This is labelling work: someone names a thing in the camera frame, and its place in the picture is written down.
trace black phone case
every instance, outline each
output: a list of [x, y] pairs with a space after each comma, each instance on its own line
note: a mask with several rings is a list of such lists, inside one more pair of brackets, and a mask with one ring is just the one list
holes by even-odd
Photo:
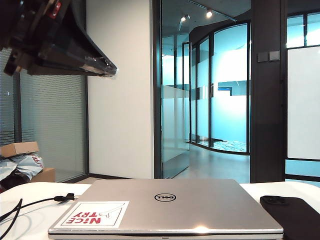
[[301, 198], [262, 196], [260, 203], [283, 227], [284, 240], [320, 240], [320, 214]]

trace light switch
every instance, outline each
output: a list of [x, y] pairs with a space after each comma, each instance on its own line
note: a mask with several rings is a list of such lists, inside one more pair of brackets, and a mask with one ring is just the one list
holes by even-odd
[[279, 61], [279, 60], [280, 60], [280, 51], [269, 52], [269, 61]]
[[269, 54], [267, 51], [265, 52], [258, 52], [257, 62], [268, 62], [269, 61]]

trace cardboard box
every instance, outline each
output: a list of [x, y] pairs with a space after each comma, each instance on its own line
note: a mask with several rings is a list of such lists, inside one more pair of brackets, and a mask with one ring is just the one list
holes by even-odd
[[39, 152], [39, 147], [36, 141], [16, 142], [4, 145], [0, 148], [1, 156], [9, 158], [19, 154], [30, 154]]
[[29, 183], [35, 182], [50, 182], [56, 181], [56, 169], [51, 167], [44, 167], [41, 172], [34, 176]]

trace spotlight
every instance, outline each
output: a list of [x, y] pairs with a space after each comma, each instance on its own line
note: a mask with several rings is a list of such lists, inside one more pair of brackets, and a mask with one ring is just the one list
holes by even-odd
[[208, 8], [207, 13], [206, 13], [206, 17], [211, 18], [211, 16], [212, 16], [212, 10]]
[[190, 19], [190, 16], [187, 14], [187, 15], [184, 15], [182, 18], [181, 18], [181, 22], [184, 22], [185, 20], [187, 19]]

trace desk surface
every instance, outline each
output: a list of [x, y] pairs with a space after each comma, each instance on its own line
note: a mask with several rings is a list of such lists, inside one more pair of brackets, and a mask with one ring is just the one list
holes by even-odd
[[[301, 182], [268, 182], [248, 183], [241, 186], [257, 201], [264, 195], [278, 195], [283, 197], [298, 197], [304, 199], [310, 206], [320, 213], [320, 188]], [[67, 193], [81, 195], [90, 184], [71, 184], [54, 182], [34, 182], [16, 186], [0, 194], [0, 212], [5, 214], [14, 208], [23, 198], [23, 205], [52, 198]], [[49, 227], [70, 207], [73, 201], [58, 203], [45, 201], [21, 209], [19, 217], [11, 231], [4, 239], [10, 240], [48, 240]], [[0, 225], [3, 233], [8, 228], [12, 217], [4, 220]]]

